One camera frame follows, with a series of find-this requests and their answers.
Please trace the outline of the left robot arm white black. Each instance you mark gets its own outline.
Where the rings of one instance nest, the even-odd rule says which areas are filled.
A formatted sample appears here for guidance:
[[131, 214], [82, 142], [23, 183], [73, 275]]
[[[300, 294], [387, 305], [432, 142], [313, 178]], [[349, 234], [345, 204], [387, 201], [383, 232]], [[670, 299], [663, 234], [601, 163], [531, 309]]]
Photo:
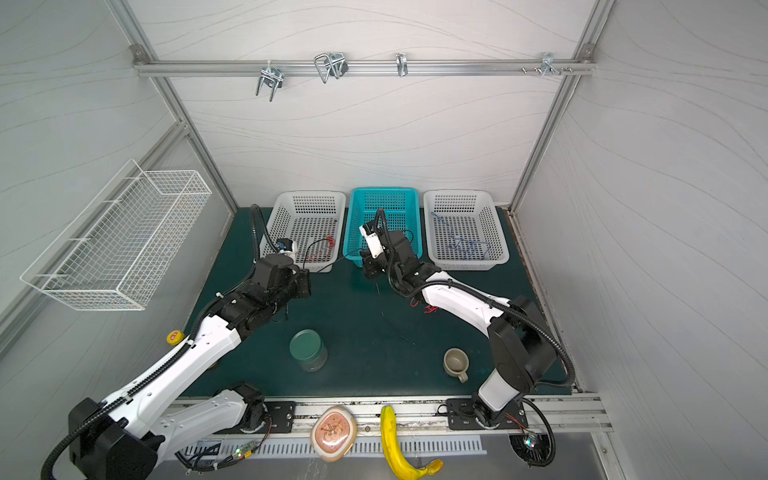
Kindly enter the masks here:
[[217, 294], [168, 354], [102, 401], [86, 398], [70, 411], [69, 433], [44, 460], [41, 478], [53, 478], [57, 460], [67, 453], [88, 479], [145, 479], [167, 456], [212, 433], [270, 428], [263, 395], [243, 382], [166, 413], [195, 380], [290, 300], [309, 297], [310, 273], [295, 261], [296, 243], [289, 238], [266, 241], [271, 253], [256, 252], [245, 278]]

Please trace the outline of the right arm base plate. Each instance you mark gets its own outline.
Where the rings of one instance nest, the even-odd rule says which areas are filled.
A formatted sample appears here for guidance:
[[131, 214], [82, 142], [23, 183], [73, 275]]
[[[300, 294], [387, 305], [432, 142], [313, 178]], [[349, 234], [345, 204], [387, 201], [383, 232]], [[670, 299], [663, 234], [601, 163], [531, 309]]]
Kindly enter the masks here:
[[509, 402], [493, 411], [479, 398], [449, 398], [437, 407], [436, 414], [447, 418], [452, 431], [526, 430], [528, 421], [521, 403]]

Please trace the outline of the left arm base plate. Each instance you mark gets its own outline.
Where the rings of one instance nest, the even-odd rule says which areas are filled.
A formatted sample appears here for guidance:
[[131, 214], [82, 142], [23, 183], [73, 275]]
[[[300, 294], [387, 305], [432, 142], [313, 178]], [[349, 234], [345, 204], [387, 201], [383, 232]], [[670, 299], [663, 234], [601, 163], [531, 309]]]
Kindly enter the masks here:
[[266, 413], [271, 420], [272, 434], [288, 434], [293, 430], [297, 403], [294, 401], [266, 401]]

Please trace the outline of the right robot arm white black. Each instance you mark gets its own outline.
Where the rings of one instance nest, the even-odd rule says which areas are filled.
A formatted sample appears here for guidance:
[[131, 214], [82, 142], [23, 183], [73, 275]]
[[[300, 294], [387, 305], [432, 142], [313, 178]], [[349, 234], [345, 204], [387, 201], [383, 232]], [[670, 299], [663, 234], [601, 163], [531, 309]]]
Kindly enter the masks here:
[[497, 427], [505, 409], [523, 403], [539, 385], [574, 384], [571, 357], [530, 299], [511, 301], [487, 294], [421, 261], [407, 236], [389, 228], [382, 209], [359, 232], [367, 244], [361, 253], [366, 277], [384, 275], [399, 296], [451, 313], [487, 337], [494, 368], [472, 404], [480, 427]]

